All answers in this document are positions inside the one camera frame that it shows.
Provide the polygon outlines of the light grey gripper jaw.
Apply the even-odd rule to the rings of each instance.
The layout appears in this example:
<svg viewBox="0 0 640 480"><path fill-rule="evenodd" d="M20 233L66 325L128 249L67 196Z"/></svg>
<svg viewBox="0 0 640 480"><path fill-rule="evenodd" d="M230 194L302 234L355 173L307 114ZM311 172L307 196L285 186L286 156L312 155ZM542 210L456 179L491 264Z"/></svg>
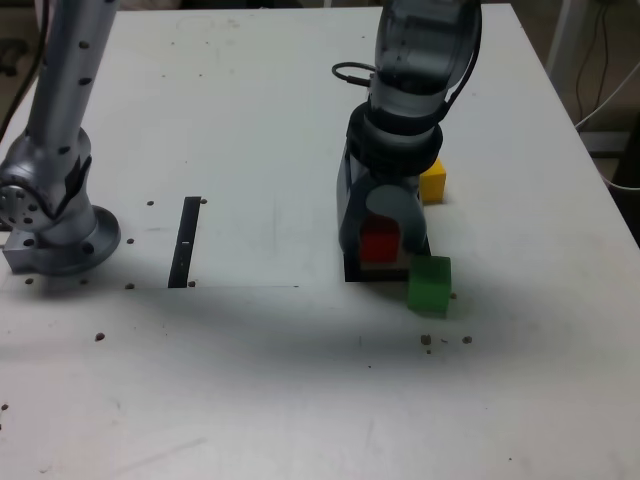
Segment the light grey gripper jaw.
<svg viewBox="0 0 640 480"><path fill-rule="evenodd" d="M430 253L423 207L414 190L398 185L381 185L368 194L366 206L372 213L398 224L406 253Z"/></svg>

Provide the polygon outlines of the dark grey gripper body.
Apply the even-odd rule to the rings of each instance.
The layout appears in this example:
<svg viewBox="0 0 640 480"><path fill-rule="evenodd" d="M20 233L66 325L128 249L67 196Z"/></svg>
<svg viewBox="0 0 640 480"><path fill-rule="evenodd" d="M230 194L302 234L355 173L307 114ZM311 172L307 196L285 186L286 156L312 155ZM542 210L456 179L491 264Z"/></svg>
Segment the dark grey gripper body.
<svg viewBox="0 0 640 480"><path fill-rule="evenodd" d="M348 167L348 197L364 190L370 190L383 185L393 185L403 188L415 198L419 197L419 178L417 176L391 176L373 171L358 160L351 160Z"/></svg>

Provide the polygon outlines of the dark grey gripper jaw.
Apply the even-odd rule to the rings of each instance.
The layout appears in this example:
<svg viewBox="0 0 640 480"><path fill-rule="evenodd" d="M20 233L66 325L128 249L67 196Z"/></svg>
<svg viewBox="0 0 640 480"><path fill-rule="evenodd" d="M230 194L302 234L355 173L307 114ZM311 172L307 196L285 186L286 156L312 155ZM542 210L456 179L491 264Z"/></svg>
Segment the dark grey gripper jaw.
<svg viewBox="0 0 640 480"><path fill-rule="evenodd" d="M338 240L343 254L353 261L359 259L367 188L368 168L353 155L346 143L337 177Z"/></svg>

